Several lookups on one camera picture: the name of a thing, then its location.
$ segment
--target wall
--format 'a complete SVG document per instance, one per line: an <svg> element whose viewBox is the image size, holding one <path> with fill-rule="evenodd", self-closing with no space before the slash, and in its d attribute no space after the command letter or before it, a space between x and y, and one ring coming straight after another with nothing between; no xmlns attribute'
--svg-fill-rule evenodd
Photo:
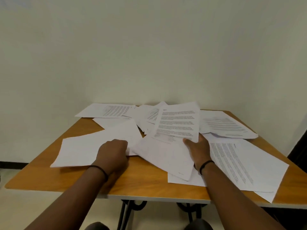
<svg viewBox="0 0 307 230"><path fill-rule="evenodd" d="M92 102L230 110L287 155L307 129L307 0L31 0L0 8L0 161Z"/></svg>

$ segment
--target tile floor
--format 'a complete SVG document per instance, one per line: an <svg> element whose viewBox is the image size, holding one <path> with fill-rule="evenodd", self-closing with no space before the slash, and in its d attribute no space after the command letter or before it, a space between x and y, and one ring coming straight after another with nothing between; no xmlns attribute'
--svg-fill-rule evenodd
<svg viewBox="0 0 307 230"><path fill-rule="evenodd" d="M56 192L5 189L6 182L18 172L19 170L0 170L0 229L24 229L60 195ZM120 200L96 199L80 229L100 221L110 230L115 230L121 205ZM214 205L207 205L202 213L203 219L208 221L214 230L224 229ZM134 213L132 229L182 230L188 223L187 213L182 212L175 203L148 202L143 210Z"/></svg>

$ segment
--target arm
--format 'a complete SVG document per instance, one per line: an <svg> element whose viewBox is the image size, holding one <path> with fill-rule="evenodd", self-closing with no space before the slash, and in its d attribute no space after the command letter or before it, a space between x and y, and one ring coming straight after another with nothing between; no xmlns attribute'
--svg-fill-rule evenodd
<svg viewBox="0 0 307 230"><path fill-rule="evenodd" d="M128 164L127 144L127 141L117 139L106 142L99 148L93 165L101 167L108 175L125 169ZM26 230L79 229L104 183L104 173L89 167Z"/></svg>
<svg viewBox="0 0 307 230"><path fill-rule="evenodd" d="M201 134L198 143L188 139L184 139L184 143L198 171L203 163L211 160L209 143ZM202 174L225 230L285 230L247 198L214 163L208 163Z"/></svg>

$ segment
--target wooden table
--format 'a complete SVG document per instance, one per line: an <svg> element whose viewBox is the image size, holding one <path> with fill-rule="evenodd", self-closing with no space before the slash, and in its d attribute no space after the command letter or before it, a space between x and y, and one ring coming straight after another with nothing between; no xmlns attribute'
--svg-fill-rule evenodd
<svg viewBox="0 0 307 230"><path fill-rule="evenodd" d="M231 112L225 111L225 113L240 121ZM87 167L50 168L59 153L62 139L94 133L102 129L91 118L81 118L21 170L5 187L21 190L65 191L81 176ZM254 192L244 191L245 195L262 207L307 209L307 174L263 138L258 137L248 141L290 166L272 204ZM120 176L113 187L111 185L106 184L102 189L103 193L108 192L108 198L210 203L205 187L167 183L167 172L138 156L129 158L128 169Z"/></svg>

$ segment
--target black wristband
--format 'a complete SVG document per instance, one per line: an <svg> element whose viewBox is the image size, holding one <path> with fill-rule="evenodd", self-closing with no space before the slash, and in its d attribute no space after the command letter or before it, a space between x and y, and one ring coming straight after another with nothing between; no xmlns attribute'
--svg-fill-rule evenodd
<svg viewBox="0 0 307 230"><path fill-rule="evenodd" d="M89 167L95 167L95 168L97 168L97 169L100 169L100 170L103 172L104 176L105 176L105 181L104 181L104 182L107 182L107 181L109 180L109 176L108 176L107 173L103 170L103 168L101 168L101 167L99 167L99 166L97 166L97 165L90 165Z"/></svg>
<svg viewBox="0 0 307 230"><path fill-rule="evenodd" d="M214 163L214 161L206 161L205 163L203 163L202 164L202 166L201 166L201 168L199 169L199 173L202 175L202 173L201 173L201 171L203 170L203 168L205 168L205 166L208 164L208 163L210 163L210 162L213 162Z"/></svg>

